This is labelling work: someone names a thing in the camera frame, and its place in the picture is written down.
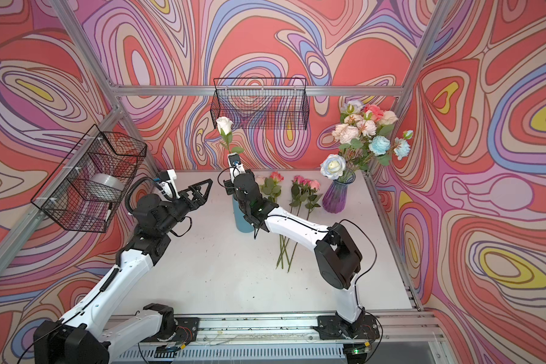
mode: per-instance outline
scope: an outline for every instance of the black wire mesh basket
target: black wire mesh basket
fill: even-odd
[[[307,128],[309,100],[302,77],[223,77],[214,79],[212,124],[226,116],[233,129]]]
[[[79,161],[48,197],[31,202],[63,229],[106,232],[117,208],[143,162],[144,142],[117,132],[99,131]]]

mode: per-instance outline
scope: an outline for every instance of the green leaf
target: green leaf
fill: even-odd
[[[352,148],[354,149],[360,149],[364,146],[364,144],[362,144],[362,142],[360,141],[360,139],[352,139],[350,141],[350,145],[352,146]]]
[[[241,154],[242,152],[244,152],[244,148],[243,147],[233,147],[231,149],[231,153],[238,153],[238,154]]]
[[[382,165],[389,165],[390,160],[392,159],[392,156],[390,154],[383,154],[382,156],[376,157],[376,159]]]
[[[298,185],[291,186],[291,196],[295,198],[295,196],[299,195],[299,187]]]
[[[383,127],[380,128],[379,135],[387,136],[390,134],[390,132],[393,131],[393,129],[394,129],[394,124],[384,125]]]

